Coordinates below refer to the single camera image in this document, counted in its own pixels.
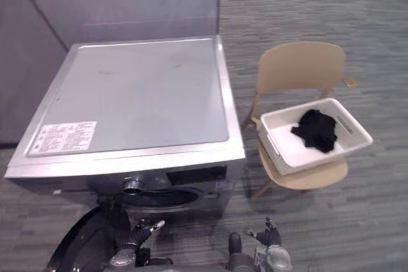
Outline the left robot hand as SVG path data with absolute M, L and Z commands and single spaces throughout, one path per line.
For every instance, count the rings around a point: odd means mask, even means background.
M 152 233 L 164 227 L 165 224 L 164 220 L 160 220 L 155 224 L 149 225 L 145 219 L 140 219 L 130 232 L 127 244 L 140 248 Z

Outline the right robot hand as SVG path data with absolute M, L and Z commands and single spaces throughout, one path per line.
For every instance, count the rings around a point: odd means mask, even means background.
M 249 228 L 244 229 L 246 236 L 252 237 L 266 247 L 282 246 L 280 233 L 277 229 L 276 223 L 270 217 L 265 218 L 266 229 L 261 232 L 254 232 Z

